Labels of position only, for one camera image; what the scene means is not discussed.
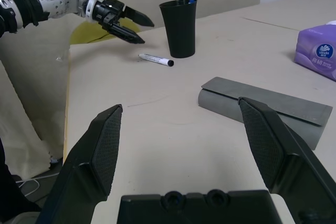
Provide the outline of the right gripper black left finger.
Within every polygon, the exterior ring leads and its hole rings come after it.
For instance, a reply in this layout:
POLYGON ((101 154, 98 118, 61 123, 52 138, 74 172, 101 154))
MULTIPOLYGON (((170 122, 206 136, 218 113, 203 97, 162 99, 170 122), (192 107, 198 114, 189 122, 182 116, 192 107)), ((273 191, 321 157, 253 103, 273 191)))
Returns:
POLYGON ((122 105, 99 113, 73 146, 37 223, 91 223, 111 192, 119 151, 122 105))

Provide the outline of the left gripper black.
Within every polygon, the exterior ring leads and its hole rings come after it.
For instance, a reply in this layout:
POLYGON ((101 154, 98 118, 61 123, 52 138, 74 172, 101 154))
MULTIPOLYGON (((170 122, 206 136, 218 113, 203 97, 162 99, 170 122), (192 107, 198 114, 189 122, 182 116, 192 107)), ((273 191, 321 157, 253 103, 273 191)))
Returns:
POLYGON ((153 21, 145 14, 126 6, 118 0, 97 1, 93 7, 93 20, 110 34, 130 43, 144 44, 145 41, 133 30, 124 26, 119 26, 119 19, 123 12, 123 17, 128 18, 140 26, 154 27, 153 21))

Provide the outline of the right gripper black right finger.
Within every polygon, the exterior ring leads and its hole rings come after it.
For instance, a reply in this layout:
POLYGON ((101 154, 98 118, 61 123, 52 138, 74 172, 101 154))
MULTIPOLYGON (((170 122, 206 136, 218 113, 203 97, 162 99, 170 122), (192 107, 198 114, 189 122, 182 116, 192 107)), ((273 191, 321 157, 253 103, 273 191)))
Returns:
POLYGON ((335 223, 335 181, 302 137, 268 105, 246 97, 238 105, 269 192, 284 199, 295 223, 335 223))

